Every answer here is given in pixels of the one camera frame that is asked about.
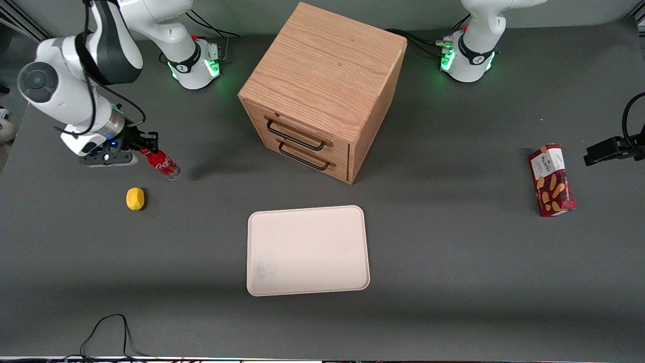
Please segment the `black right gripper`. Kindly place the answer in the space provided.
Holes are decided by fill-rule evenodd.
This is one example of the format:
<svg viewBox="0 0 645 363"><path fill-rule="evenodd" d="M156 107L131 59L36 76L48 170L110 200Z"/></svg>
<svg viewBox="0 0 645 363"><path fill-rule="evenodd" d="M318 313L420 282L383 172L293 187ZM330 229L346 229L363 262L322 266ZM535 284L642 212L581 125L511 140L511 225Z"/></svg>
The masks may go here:
<svg viewBox="0 0 645 363"><path fill-rule="evenodd" d="M115 138L107 141L107 151L158 152L158 144L155 143L158 137L157 132L144 134L138 127L124 127Z"/></svg>

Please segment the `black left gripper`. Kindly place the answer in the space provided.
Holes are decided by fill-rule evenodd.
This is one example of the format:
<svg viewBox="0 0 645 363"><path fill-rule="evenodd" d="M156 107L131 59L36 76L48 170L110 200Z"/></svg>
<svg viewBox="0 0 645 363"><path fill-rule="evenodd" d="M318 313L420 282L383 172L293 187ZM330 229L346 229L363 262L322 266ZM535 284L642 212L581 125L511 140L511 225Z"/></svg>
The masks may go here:
<svg viewBox="0 0 645 363"><path fill-rule="evenodd" d="M585 165L590 167L611 159L633 158L635 161L643 161L644 133L631 136L625 134L625 138L626 142L624 138L615 136L588 147L584 156Z"/></svg>

